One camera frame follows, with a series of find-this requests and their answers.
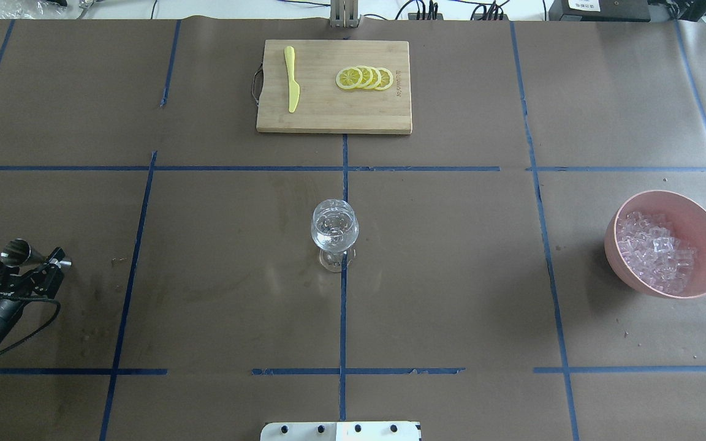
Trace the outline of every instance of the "glass base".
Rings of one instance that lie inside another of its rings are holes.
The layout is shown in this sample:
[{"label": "glass base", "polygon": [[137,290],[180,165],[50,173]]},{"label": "glass base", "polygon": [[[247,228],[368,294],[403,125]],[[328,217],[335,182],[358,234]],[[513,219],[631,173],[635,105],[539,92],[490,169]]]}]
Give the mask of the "glass base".
[{"label": "glass base", "polygon": [[348,248],[346,251],[342,251],[342,253],[329,253],[321,249],[320,254],[317,255],[317,259],[320,260],[320,265],[323,265],[323,268],[331,271],[331,273],[342,273],[343,262],[347,267],[354,258],[355,248]]}]

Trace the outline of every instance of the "white bracket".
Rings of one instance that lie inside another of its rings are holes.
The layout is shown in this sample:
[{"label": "white bracket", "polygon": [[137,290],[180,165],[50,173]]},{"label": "white bracket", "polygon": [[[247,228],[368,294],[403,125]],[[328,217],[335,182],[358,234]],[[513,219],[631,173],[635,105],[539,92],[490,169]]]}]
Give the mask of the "white bracket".
[{"label": "white bracket", "polygon": [[358,28],[359,0],[331,0],[331,27]]},{"label": "white bracket", "polygon": [[269,423],[260,441],[421,441],[414,421]]}]

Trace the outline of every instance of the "bowl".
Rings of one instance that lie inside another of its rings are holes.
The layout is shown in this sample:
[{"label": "bowl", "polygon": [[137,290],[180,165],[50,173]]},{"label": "bowl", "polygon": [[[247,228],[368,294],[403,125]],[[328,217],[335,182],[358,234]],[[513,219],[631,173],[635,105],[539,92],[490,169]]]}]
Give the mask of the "bowl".
[{"label": "bowl", "polygon": [[[617,221],[634,211],[643,214],[666,215],[667,221],[674,224],[674,235],[683,242],[697,249],[694,260],[694,271],[691,273],[688,285],[683,292],[673,295],[663,293],[642,282],[636,273],[628,267],[617,246]],[[640,293],[658,296],[658,298],[693,299],[706,294],[706,210],[699,204],[683,195],[666,190],[649,190],[631,196],[614,213],[612,221],[606,229],[604,237],[606,260],[612,266],[614,273],[631,288]]]}]

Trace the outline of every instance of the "knife handle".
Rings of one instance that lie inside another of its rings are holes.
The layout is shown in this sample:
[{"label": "knife handle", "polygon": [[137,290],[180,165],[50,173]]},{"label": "knife handle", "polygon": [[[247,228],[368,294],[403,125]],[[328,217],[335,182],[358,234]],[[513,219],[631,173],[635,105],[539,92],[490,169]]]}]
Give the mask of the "knife handle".
[{"label": "knife handle", "polygon": [[294,80],[294,66],[296,64],[296,50],[294,47],[285,47],[285,65],[288,67],[288,80]]}]

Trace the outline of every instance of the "ice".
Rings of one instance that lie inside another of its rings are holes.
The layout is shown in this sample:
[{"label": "ice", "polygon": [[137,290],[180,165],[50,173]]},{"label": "ice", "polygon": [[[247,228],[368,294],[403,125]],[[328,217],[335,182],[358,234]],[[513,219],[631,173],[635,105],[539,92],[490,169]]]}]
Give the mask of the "ice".
[{"label": "ice", "polygon": [[694,272],[697,249],[676,238],[672,227],[665,214],[628,213],[617,221],[617,246],[642,282],[678,295]]}]

